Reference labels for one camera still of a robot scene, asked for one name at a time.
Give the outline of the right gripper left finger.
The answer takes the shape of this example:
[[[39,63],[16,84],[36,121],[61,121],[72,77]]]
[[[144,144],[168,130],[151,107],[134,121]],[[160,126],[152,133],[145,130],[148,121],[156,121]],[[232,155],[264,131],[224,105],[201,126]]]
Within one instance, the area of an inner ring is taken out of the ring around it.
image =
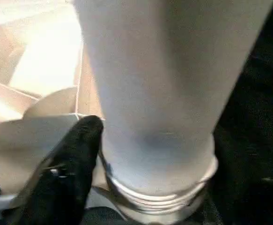
[[[78,225],[101,148],[103,122],[79,119],[34,171],[18,195],[20,206],[2,225]]]

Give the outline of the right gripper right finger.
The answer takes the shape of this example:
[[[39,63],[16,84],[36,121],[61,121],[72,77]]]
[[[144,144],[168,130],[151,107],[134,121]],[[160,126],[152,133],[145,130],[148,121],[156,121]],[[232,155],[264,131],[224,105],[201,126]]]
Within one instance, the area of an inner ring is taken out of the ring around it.
[[[273,166],[250,139],[215,131],[211,198],[224,225],[273,225]]]

